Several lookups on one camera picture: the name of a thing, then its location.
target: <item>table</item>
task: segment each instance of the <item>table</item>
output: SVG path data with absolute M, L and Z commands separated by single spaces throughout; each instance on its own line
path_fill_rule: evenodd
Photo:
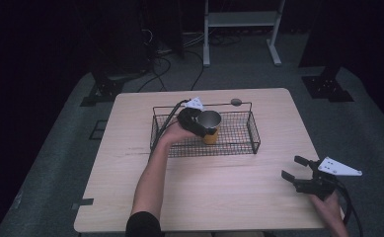
M 295 155 L 318 155 L 286 89 L 120 94 L 115 99 L 74 228 L 124 231 L 137 181 L 150 151 L 153 107 L 200 97 L 204 104 L 252 102 L 260 134 L 257 154 L 169 158 L 163 231 L 323 228 L 309 199 L 280 176 L 310 179 Z
M 275 49 L 275 40 L 277 38 L 278 28 L 283 14 L 284 3 L 285 0 L 280 0 L 277 11 L 210 13 L 209 0 L 205 0 L 203 66 L 210 66 L 209 28 L 259 26 L 273 26 L 271 39 L 267 39 L 267 44 L 274 65 L 280 66 L 281 60 Z

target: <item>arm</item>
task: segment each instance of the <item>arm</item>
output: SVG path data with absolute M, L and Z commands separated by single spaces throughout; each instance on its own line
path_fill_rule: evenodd
M 326 197 L 324 201 L 314 195 L 308 195 L 326 227 L 333 237 L 348 237 L 345 224 L 340 213 L 339 197 L 336 192 Z
M 170 148 L 174 143 L 193 136 L 193 133 L 182 129 L 178 122 L 167 127 L 136 186 L 130 215 L 139 211 L 147 211 L 160 219 Z

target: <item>wire basket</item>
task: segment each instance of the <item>wire basket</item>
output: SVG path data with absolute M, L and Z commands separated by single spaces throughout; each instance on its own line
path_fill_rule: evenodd
M 248 109 L 242 110 L 243 106 L 247 106 Z M 207 145 L 200 137 L 188 138 L 174 144 L 170 149 L 169 157 L 257 154 L 260 147 L 260 137 L 251 106 L 250 102 L 242 103 L 240 105 L 241 110 L 230 112 L 229 109 L 236 109 L 231 104 L 204 105 L 206 109 L 210 107 L 211 110 L 218 111 L 222 117 L 216 143 Z M 221 110 L 217 109 L 221 107 L 228 108 L 226 111 L 223 108 L 224 112 L 220 112 Z M 172 109 L 173 107 L 154 107 L 151 147 L 157 132 L 161 129 Z

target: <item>metal cup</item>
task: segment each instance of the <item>metal cup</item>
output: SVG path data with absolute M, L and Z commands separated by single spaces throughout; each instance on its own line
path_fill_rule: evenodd
M 203 142 L 207 145 L 213 145 L 216 143 L 219 134 L 219 125 L 222 121 L 222 117 L 216 111 L 204 111 L 197 117 L 197 122 L 208 129 L 214 129 L 213 134 L 207 134 L 203 138 Z

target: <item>white bracket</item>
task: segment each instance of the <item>white bracket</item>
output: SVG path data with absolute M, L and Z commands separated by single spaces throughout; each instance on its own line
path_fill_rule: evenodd
M 361 176 L 361 171 L 352 169 L 351 167 L 342 164 L 338 161 L 326 157 L 321 165 L 318 167 L 318 170 L 332 174 L 335 176 Z
M 203 104 L 201 103 L 200 98 L 196 97 L 186 103 L 186 108 L 194 108 L 203 111 Z

